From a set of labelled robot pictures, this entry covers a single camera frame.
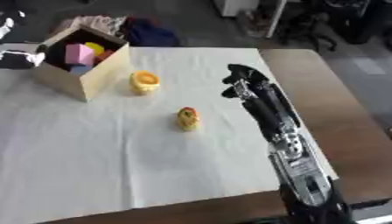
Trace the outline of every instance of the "open box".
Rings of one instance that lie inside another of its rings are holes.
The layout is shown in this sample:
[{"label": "open box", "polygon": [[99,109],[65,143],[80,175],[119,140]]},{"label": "open box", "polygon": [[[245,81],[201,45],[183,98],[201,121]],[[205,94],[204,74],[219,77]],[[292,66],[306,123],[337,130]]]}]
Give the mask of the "open box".
[{"label": "open box", "polygon": [[[65,63],[66,45],[85,42],[95,42],[114,53],[83,75],[69,73],[69,65]],[[35,78],[83,102],[99,94],[115,79],[119,70],[129,71],[128,42],[85,25],[66,29],[43,44],[48,46],[46,59],[35,69]]]}]

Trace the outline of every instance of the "white sheet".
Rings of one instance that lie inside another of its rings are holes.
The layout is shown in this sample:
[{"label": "white sheet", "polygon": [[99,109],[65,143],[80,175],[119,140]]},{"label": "white sheet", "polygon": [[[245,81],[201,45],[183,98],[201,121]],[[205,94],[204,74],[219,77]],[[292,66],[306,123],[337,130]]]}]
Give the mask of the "white sheet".
[{"label": "white sheet", "polygon": [[[278,188],[256,122],[238,100],[221,97],[229,63],[273,79],[256,49],[133,48],[130,55],[133,70],[161,78],[155,94],[130,93],[124,72],[82,103],[35,84],[29,71],[0,70],[0,223]],[[200,112],[201,129],[176,127],[175,114],[186,106]]]}]

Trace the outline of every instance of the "table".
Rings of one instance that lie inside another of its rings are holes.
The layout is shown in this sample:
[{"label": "table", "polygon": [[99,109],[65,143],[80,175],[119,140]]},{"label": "table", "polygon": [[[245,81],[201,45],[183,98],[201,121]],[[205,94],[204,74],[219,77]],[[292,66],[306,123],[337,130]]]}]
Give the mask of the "table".
[{"label": "table", "polygon": [[[271,50],[262,55],[341,176],[338,186],[346,200],[391,197],[391,142],[326,63],[307,50]],[[52,224],[236,223],[283,212],[276,192],[261,192]]]},{"label": "table", "polygon": [[[277,190],[256,122],[238,99],[221,97],[229,63],[275,79],[256,49],[147,47],[130,55],[132,71],[160,76],[155,94],[132,94],[131,71],[120,70],[99,97],[82,103],[34,83],[31,71],[1,71],[1,223]],[[202,125],[184,133],[175,118],[189,106]],[[301,131],[336,178],[309,131]]]}]

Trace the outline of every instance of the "floor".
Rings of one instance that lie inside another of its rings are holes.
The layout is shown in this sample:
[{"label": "floor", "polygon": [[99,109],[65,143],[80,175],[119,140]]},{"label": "floor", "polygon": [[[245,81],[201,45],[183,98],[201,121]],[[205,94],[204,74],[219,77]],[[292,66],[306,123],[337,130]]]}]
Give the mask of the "floor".
[{"label": "floor", "polygon": [[[97,0],[89,5],[79,0],[18,1],[33,9],[35,14],[31,15],[26,27],[9,36],[8,40],[12,42],[42,41],[63,18],[105,14],[153,18],[175,31],[184,46],[282,48],[274,39],[245,36],[233,19],[219,16],[213,0]],[[378,38],[365,45],[348,45],[335,34],[331,35],[339,41],[338,51],[323,50],[320,54],[374,119],[384,129],[391,127],[392,53]],[[392,205],[376,212],[392,214]]]}]

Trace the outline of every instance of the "robotic hand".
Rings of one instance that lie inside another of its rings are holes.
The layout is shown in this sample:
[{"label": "robotic hand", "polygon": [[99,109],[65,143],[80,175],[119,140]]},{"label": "robotic hand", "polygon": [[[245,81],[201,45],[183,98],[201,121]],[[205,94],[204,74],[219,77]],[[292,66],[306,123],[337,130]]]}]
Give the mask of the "robotic hand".
[{"label": "robotic hand", "polygon": [[313,148],[300,134],[297,114],[280,88],[254,68],[229,65],[222,95],[239,97],[272,145],[269,159],[292,224],[353,224],[351,209],[323,172]]},{"label": "robotic hand", "polygon": [[[21,10],[4,12],[0,16],[0,44],[3,44],[4,37],[11,32],[16,24],[22,24],[25,20],[25,13]],[[0,68],[8,69],[30,69],[39,66],[45,59],[46,46],[40,45],[36,53],[6,50],[0,51]]]}]

